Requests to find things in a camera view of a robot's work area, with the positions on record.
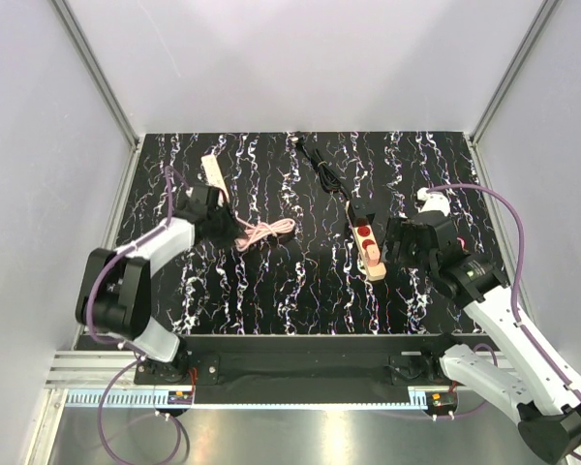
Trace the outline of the white pink power strip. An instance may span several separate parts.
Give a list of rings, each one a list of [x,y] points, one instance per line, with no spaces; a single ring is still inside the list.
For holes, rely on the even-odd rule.
[[[206,175],[207,183],[211,186],[221,189],[225,195],[226,200],[228,201],[229,192],[219,163],[217,161],[217,157],[213,154],[204,155],[201,157],[201,164]]]

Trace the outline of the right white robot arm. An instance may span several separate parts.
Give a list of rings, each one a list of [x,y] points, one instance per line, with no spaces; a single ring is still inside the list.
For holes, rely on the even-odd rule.
[[[581,446],[581,375],[513,302],[513,288],[485,255],[464,249],[451,219],[438,210],[389,218],[382,241],[388,264],[426,273],[439,294],[478,323],[513,370],[481,360],[452,335],[422,352],[420,372],[432,384],[462,384],[517,426],[527,447],[557,464]]]

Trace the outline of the black smart plug adapter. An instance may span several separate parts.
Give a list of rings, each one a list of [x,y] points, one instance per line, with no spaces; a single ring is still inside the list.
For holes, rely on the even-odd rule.
[[[376,211],[368,202],[351,201],[349,203],[349,214],[353,221],[366,221],[372,223],[376,215]]]

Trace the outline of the pink cube plug adapter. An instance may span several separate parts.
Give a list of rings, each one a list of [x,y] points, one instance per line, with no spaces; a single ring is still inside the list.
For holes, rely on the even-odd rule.
[[[365,261],[369,266],[377,266],[380,259],[381,252],[376,244],[370,244],[365,248]]]

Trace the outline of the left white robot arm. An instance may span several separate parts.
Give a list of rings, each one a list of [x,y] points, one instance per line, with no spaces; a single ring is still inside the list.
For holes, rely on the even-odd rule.
[[[156,361],[171,384],[189,374],[186,343],[152,315],[152,278],[203,241],[229,249],[243,234],[226,193],[198,185],[159,226],[114,250],[97,248],[87,260],[76,304],[76,320],[96,341],[124,341]]]

